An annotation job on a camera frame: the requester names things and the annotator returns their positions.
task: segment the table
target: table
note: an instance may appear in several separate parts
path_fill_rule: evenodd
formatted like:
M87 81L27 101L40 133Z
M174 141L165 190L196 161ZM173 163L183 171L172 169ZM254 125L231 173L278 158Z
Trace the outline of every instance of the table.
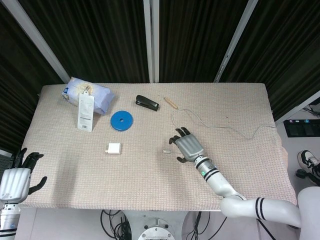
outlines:
M61 93L65 84L44 86L23 147L40 152L31 186L47 176L45 186L21 205L37 208L217 211L221 198L192 163L180 163L169 145L176 134L173 108L196 112L208 125L231 126L252 135L260 125L274 125L266 88L260 83L103 83L116 95L106 115L94 115L93 131L77 129L78 108ZM135 104L136 95L157 103L158 111ZM111 116L133 116L132 127L114 130ZM232 186L248 199L266 197L296 203L286 159L275 128L262 127L247 140L230 129L209 129L192 115L178 112L187 127ZM121 143L121 155L107 155L108 143Z

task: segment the black curtain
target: black curtain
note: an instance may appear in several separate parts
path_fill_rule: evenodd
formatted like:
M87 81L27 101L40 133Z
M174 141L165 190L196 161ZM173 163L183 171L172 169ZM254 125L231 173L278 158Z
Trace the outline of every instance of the black curtain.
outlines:
M8 168L10 163L10 157L0 155L0 182L2 181L2 175Z
M0 4L0 149L15 153L29 128L42 86L63 82Z
M149 83L142 0L19 0L70 76Z
M161 0L159 81L212 82L247 0Z
M260 0L220 82L264 83L277 120L320 90L320 1Z

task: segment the charging cable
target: charging cable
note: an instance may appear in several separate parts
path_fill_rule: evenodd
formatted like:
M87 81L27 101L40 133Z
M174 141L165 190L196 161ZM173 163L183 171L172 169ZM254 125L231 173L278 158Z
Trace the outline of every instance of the charging cable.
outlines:
M242 132L238 131L237 129L235 129L235 128L231 127L231 126L208 126L207 124L205 124L205 123L201 120L201 118L200 118L194 111L191 111L190 109L187 109L187 108L185 108L185 109L178 109L178 110L175 110L175 111L172 112L172 114L171 114L172 123L173 123L173 125L175 125L177 128L180 128L180 127L179 127L179 126L176 124L176 122L175 122L175 113L180 112L180 111L188 111L188 112L194 114L194 115L199 119L199 121L200 121L206 128L209 128L209 129L231 129L231 130L235 131L236 133L244 136L247 140L252 140L252 139L254 139L255 136L256 136L256 133L257 133L258 130L259 130L260 128L262 128L262 127L273 128L273 129L276 128L275 125L265 125L265 124L264 124L264 125L260 125L260 126L255 130L255 132L254 132L254 134L253 134L252 136L246 136L245 134L243 134Z
M169 149L163 149L163 153L164 154L182 154L181 152L179 151L171 151Z

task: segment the pencil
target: pencil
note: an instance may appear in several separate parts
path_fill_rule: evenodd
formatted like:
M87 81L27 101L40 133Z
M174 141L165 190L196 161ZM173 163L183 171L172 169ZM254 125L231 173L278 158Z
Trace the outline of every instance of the pencil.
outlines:
M174 109L178 109L178 106L175 105L169 98L165 97L164 100L171 105Z

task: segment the power adapter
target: power adapter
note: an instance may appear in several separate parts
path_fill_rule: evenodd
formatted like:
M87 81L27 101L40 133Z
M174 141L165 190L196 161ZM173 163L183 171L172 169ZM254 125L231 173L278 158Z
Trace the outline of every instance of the power adapter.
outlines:
M105 153L111 155L119 155L121 153L121 143L110 142L108 145L108 150L105 150Z

